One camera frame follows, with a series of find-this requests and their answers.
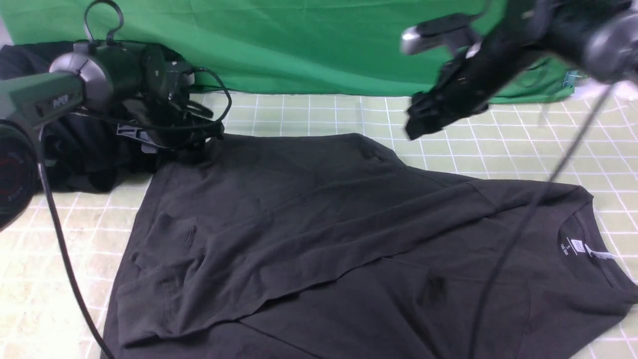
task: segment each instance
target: green backdrop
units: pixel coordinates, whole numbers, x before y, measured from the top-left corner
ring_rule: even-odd
[[[445,49],[418,56],[399,52],[402,31],[427,19],[477,13],[484,0],[118,0],[125,25],[116,38],[160,42],[198,66],[219,73],[229,88],[252,93],[342,93],[403,96],[430,88]],[[90,0],[0,0],[15,43],[85,38]],[[475,27],[485,33],[500,19],[496,0]],[[113,10],[95,6],[89,25],[104,38],[117,24]],[[512,84],[494,103],[564,98],[567,67],[552,61],[533,88]],[[521,78],[535,81],[539,73]],[[198,77],[200,84],[213,80]]]

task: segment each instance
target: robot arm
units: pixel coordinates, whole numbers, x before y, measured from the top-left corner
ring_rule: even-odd
[[[638,13],[631,5],[631,0],[509,0],[505,16],[484,39],[465,14],[407,29],[405,54],[445,44],[454,58],[430,91],[412,96],[406,133],[416,139],[486,111],[499,90],[546,56],[558,56],[599,82],[636,82]]]
[[[100,116],[123,105],[130,118],[121,120],[117,133],[146,151],[221,138],[221,121],[210,121],[213,113],[189,100],[196,71],[185,61],[169,61],[159,45],[77,42],[49,73],[0,82],[0,231],[37,191],[44,159],[38,131],[61,116],[78,110]]]

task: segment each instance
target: wire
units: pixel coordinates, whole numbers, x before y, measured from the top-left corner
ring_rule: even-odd
[[[224,92],[224,95],[226,95],[226,99],[228,100],[228,104],[226,105],[226,109],[224,109],[224,111],[221,113],[221,115],[219,115],[219,118],[216,119],[215,121],[211,121],[210,123],[207,123],[207,124],[204,124],[204,125],[193,125],[193,126],[156,126],[156,125],[145,125],[143,123],[133,123],[131,121],[127,121],[127,120],[123,120],[123,119],[115,119],[115,118],[108,117],[108,116],[106,116],[104,114],[97,114],[97,113],[93,113],[91,111],[80,110],[80,111],[76,111],[74,113],[78,114],[80,116],[95,117],[98,120],[105,121],[105,122],[108,122],[108,123],[113,123],[113,124],[116,124],[116,125],[135,126],[137,128],[141,128],[143,130],[192,131],[192,130],[204,130],[206,128],[215,127],[215,126],[218,125],[218,123],[221,120],[225,119],[226,116],[228,115],[228,111],[230,111],[230,108],[231,108],[231,106],[233,104],[232,97],[230,96],[230,92],[228,92],[228,88],[224,85],[224,82],[212,70],[209,70],[207,68],[197,68],[194,72],[205,72],[205,73],[208,73],[210,76],[213,76],[215,78],[215,80],[219,83],[219,86],[221,87],[222,91]]]
[[[75,300],[80,307],[80,311],[82,312],[82,316],[84,317],[84,321],[86,322],[93,338],[100,346],[100,349],[104,352],[108,359],[115,359],[113,353],[108,349],[107,343],[102,339],[100,332],[97,327],[95,327],[95,323],[91,319],[91,315],[89,310],[84,303],[84,299],[82,298],[82,293],[80,292],[80,287],[78,286],[78,282],[75,279],[75,274],[73,273],[73,267],[71,266],[71,259],[69,258],[69,252],[66,248],[66,242],[64,240],[64,233],[62,231],[62,225],[60,223],[60,217],[57,214],[56,204],[53,200],[53,193],[51,191],[51,187],[48,182],[47,171],[45,169],[45,164],[40,162],[38,163],[38,172],[40,173],[40,180],[42,183],[42,189],[44,190],[45,196],[47,198],[48,209],[51,212],[51,218],[53,220],[53,226],[56,230],[57,235],[57,244],[60,247],[60,253],[62,255],[62,261],[64,262],[64,270],[66,270],[66,276],[69,278],[69,283],[71,284],[71,290],[73,291],[73,295]]]
[[[574,141],[572,142],[570,147],[567,149],[567,152],[565,153],[563,158],[560,160],[560,162],[554,169],[554,172],[551,174],[551,176],[547,180],[547,182],[545,182],[543,187],[534,195],[531,204],[528,206],[527,212],[523,216],[523,219],[521,219],[521,221],[518,223],[511,237],[506,242],[505,248],[503,249],[503,252],[501,253],[498,260],[496,261],[494,268],[490,272],[487,278],[487,282],[485,283],[483,290],[481,290],[481,294],[478,299],[477,311],[474,316],[474,321],[472,323],[472,328],[471,328],[470,345],[468,347],[469,349],[468,359],[474,359],[476,355],[477,340],[479,336],[481,322],[483,320],[485,307],[487,304],[487,299],[489,298],[490,292],[492,291],[492,288],[494,287],[496,278],[498,277],[503,267],[505,266],[505,262],[507,261],[508,257],[512,253],[514,247],[516,247],[516,243],[518,243],[518,241],[521,239],[523,230],[530,223],[530,220],[536,213],[536,210],[540,206],[540,203],[542,202],[543,198],[549,192],[551,185],[554,183],[554,181],[556,181],[556,178],[558,178],[558,176],[565,169],[565,166],[567,166],[567,164],[569,163],[569,160],[572,158],[572,156],[578,149],[585,135],[588,133],[588,130],[590,129],[591,124],[594,122],[594,120],[598,116],[598,113],[600,112],[603,104],[609,98],[609,95],[611,95],[611,93],[614,91],[615,87],[616,87],[616,84],[613,84],[608,86],[607,89],[605,89],[605,92],[602,94],[602,96],[600,97],[600,99],[598,100],[594,108],[591,110],[587,119],[582,124]]]
[[[485,14],[487,14],[487,12],[489,11],[490,7],[492,7],[492,0],[485,0],[485,3],[483,4],[483,10],[481,10],[480,13],[474,15],[472,17],[472,20],[476,21],[482,18],[483,16],[485,16]]]
[[[543,61],[541,61],[541,63],[539,63],[538,65],[532,66],[529,69],[527,69],[527,72],[532,72],[532,71],[540,69],[540,72],[539,72],[538,76],[536,77],[536,79],[531,84],[529,84],[529,85],[522,84],[523,79],[519,79],[516,82],[516,84],[518,86],[521,86],[524,89],[533,88],[533,87],[539,85],[549,75],[549,62],[550,62],[550,60],[551,59],[549,57],[547,57]]]
[[[114,40],[115,33],[124,26],[124,14],[122,13],[122,9],[120,9],[119,5],[115,4],[112,0],[95,0],[91,4],[89,4],[86,10],[84,10],[84,32],[86,33],[86,37],[88,37],[90,42],[95,42],[95,39],[93,38],[93,34],[91,30],[89,29],[88,16],[89,16],[89,11],[91,10],[91,8],[93,6],[96,6],[97,4],[107,4],[110,7],[112,7],[113,10],[115,10],[115,12],[117,13],[117,18],[119,19],[119,25],[109,30],[107,33],[107,45],[111,45],[115,41]]]

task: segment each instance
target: white tag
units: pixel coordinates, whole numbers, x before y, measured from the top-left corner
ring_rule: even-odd
[[[585,250],[585,246],[582,245],[582,241],[579,240],[570,240],[569,238],[567,238],[570,242],[572,242],[572,247],[576,250],[576,252],[580,252],[580,253],[587,253],[587,251]]]
[[[609,252],[596,252],[590,249],[590,246],[585,244],[585,248],[587,249],[587,253],[592,257],[601,258],[601,259],[614,259],[615,256]]]

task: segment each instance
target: dark gray t-shirt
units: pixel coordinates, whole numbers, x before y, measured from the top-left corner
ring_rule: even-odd
[[[539,188],[414,169],[360,135],[229,135],[153,179],[107,343],[118,358],[462,358]],[[479,358],[569,357],[638,302],[575,243],[605,251],[589,193],[555,185],[494,288]]]

